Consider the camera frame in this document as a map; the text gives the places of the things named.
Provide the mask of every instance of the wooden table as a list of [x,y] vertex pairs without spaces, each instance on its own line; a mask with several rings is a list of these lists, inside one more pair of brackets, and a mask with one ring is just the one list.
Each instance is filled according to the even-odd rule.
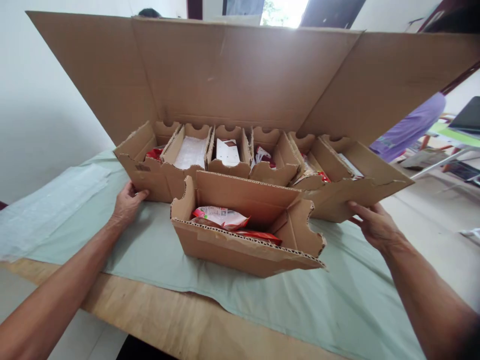
[[[36,285],[58,265],[4,263]],[[101,273],[82,309],[179,359],[345,359],[225,311],[214,300]]]

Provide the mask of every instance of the cardboard box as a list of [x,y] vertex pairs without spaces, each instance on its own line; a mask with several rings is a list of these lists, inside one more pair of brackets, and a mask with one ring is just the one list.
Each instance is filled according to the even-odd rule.
[[[318,269],[326,245],[308,220],[314,206],[301,191],[238,177],[198,171],[196,186],[185,179],[185,194],[170,207],[170,219],[186,255],[234,268],[261,278],[293,269]],[[248,227],[270,232],[282,247],[215,227],[191,223],[199,206],[217,206],[251,216]]]
[[[195,178],[197,170],[202,167],[194,165],[187,170],[176,168],[173,163],[182,146],[185,136],[192,136],[207,140],[205,162],[211,156],[212,128],[204,125],[195,129],[191,124],[180,125],[174,122],[167,126],[161,121],[153,124],[149,122],[134,131],[113,152],[122,164],[128,176],[138,190],[148,189],[148,201],[171,203],[175,197],[183,195],[185,176]],[[160,155],[160,160],[145,158],[145,154],[156,146],[166,144]]]
[[[480,60],[480,35],[27,14],[116,145],[145,121],[329,134],[369,145]],[[367,204],[405,186],[386,164],[352,162],[375,180],[351,181],[345,193],[342,181],[329,185],[316,216],[339,210],[333,192]],[[295,175],[271,182],[286,185]],[[349,215],[340,211],[335,221]]]
[[[236,142],[240,163],[235,166],[225,165],[217,158],[217,140],[218,139],[232,139]],[[233,130],[227,130],[224,125],[215,128],[214,137],[212,137],[214,144],[212,160],[208,164],[208,171],[218,174],[231,175],[238,178],[248,179],[250,175],[250,164],[252,156],[250,153],[250,144],[247,139],[245,130],[241,127],[235,126]]]
[[142,125],[122,142],[114,151],[116,158],[138,190],[150,190],[147,200],[169,203],[174,197],[169,191],[166,171],[162,160],[145,157],[154,147],[166,145],[166,152],[182,126],[174,122],[167,126],[161,121]]
[[251,169],[249,179],[271,185],[287,186],[297,175],[300,167],[294,147],[287,135],[278,129],[265,132],[257,126],[252,130],[251,139],[254,154],[257,147],[261,146],[270,153],[276,168],[270,168],[270,163],[266,161],[256,163]]
[[[297,156],[300,152],[307,153],[332,181],[323,182],[321,176],[311,176],[292,186],[302,190],[305,199],[313,201],[313,218],[341,223],[354,215],[346,205],[348,200],[369,207],[414,184],[413,180],[358,141],[347,137],[332,141],[328,135],[317,138],[310,135],[301,139],[294,133],[288,136],[293,144],[297,144]],[[365,178],[354,179],[355,174],[338,153],[342,153]]]

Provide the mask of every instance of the food package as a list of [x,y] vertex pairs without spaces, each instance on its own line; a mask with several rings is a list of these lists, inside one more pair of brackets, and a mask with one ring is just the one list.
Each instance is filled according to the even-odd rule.
[[305,154],[302,154],[301,156],[303,157],[303,162],[305,163],[305,171],[303,175],[300,176],[300,178],[293,183],[293,185],[296,185],[303,179],[309,178],[311,176],[320,176],[321,180],[324,183],[331,183],[329,177],[327,176],[327,174],[325,174],[324,170],[320,167],[320,165],[314,167]]
[[276,237],[275,235],[269,232],[252,231],[252,230],[243,229],[243,230],[235,231],[235,234],[242,235],[247,238],[260,239],[267,243],[271,243],[277,246],[280,246],[282,244],[282,240],[280,240],[278,237]]
[[234,167],[240,163],[239,149],[235,139],[216,139],[216,158],[225,166]]
[[152,150],[146,153],[146,158],[152,158],[155,160],[160,160],[160,155],[164,151],[165,145],[154,147]]
[[189,169],[192,165],[198,165],[202,169],[205,169],[207,140],[206,138],[198,139],[196,137],[185,136],[173,165],[177,169],[182,170]]
[[255,151],[255,158],[251,162],[251,167],[253,168],[255,164],[259,164],[262,161],[270,163],[271,169],[277,168],[277,165],[275,164],[275,161],[272,158],[272,155],[270,155],[268,151],[265,151],[260,145],[258,145]]
[[213,223],[219,225],[219,229],[230,232],[244,228],[250,219],[250,217],[245,217],[236,211],[217,206],[200,206],[192,212],[192,215],[194,216],[194,219],[191,220],[193,223],[218,228],[218,226],[211,224]]
[[350,160],[348,160],[345,155],[342,153],[339,153],[338,156],[345,162],[345,164],[348,166],[350,172],[353,174],[353,179],[358,180],[364,178],[364,175],[358,170],[355,165],[353,165]]

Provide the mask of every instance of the dark hair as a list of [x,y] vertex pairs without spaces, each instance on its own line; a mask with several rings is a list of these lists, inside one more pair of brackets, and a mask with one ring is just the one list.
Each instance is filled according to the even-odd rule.
[[480,3],[459,8],[432,22],[424,33],[480,34]]
[[146,18],[161,18],[162,15],[155,9],[152,9],[151,7],[145,8],[142,11],[138,13],[138,15],[146,17]]

